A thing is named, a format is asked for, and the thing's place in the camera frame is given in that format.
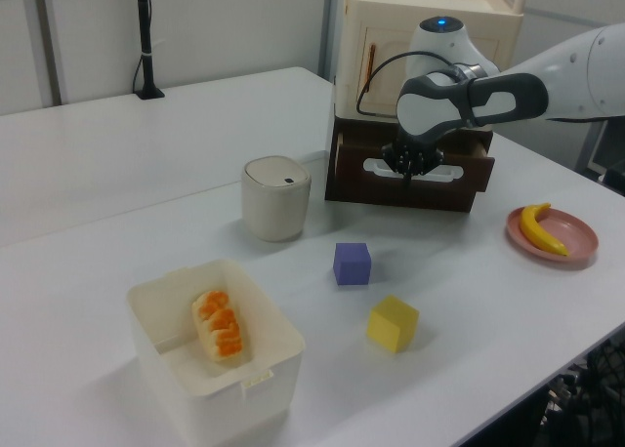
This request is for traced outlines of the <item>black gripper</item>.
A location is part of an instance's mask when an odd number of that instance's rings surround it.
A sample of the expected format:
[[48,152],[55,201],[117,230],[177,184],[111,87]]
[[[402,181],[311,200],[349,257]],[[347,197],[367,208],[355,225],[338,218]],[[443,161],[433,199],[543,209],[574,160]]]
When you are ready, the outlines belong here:
[[411,135],[399,127],[395,140],[382,147],[382,158],[393,172],[401,176],[403,186],[408,187],[411,175],[430,173],[443,162],[444,154],[427,136]]

